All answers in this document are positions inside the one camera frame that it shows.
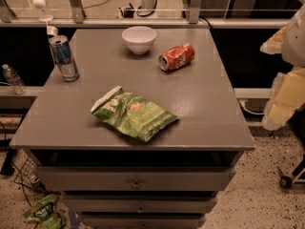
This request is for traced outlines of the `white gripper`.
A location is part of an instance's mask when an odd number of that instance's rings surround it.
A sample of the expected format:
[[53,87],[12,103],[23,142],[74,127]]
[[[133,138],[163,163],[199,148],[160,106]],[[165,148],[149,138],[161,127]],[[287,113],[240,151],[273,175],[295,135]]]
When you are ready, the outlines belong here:
[[268,131],[283,127],[295,111],[305,104],[305,4],[291,18],[286,28],[278,30],[260,46],[266,54],[280,54],[284,61],[297,66],[279,73],[273,82],[270,99],[261,124]]

